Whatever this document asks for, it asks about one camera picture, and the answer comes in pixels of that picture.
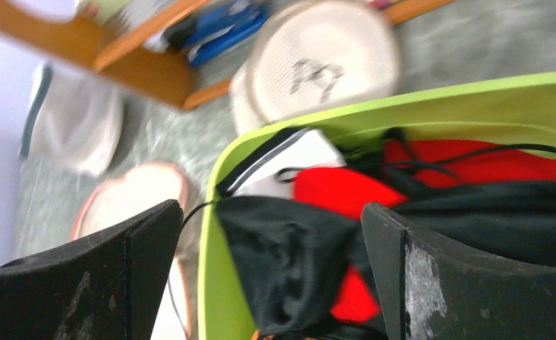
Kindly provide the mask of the pink floral laundry bag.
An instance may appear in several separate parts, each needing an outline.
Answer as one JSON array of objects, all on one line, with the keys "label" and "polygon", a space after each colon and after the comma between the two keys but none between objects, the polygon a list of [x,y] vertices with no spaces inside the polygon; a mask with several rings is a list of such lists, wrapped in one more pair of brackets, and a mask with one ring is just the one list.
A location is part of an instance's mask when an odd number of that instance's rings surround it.
[{"label": "pink floral laundry bag", "polygon": [[[127,220],[165,200],[177,200],[184,212],[193,207],[189,180],[177,166],[150,162],[97,186],[77,215],[70,239],[85,237]],[[194,329],[184,251],[178,249],[161,299],[152,339],[189,339]]]}]

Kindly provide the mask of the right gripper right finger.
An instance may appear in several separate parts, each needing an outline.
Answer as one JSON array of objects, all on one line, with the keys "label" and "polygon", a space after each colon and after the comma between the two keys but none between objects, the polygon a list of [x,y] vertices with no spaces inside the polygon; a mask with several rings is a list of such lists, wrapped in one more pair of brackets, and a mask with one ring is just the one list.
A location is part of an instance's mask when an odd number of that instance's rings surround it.
[{"label": "right gripper right finger", "polygon": [[377,203],[361,227],[389,339],[556,339],[556,268],[467,246]]}]

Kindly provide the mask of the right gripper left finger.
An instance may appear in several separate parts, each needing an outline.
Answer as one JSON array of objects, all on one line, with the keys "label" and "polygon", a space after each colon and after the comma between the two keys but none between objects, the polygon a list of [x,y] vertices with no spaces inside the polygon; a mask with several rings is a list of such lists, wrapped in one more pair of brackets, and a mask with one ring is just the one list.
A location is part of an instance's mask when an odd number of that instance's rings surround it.
[{"label": "right gripper left finger", "polygon": [[0,267],[0,339],[149,339],[182,230],[166,200]]}]

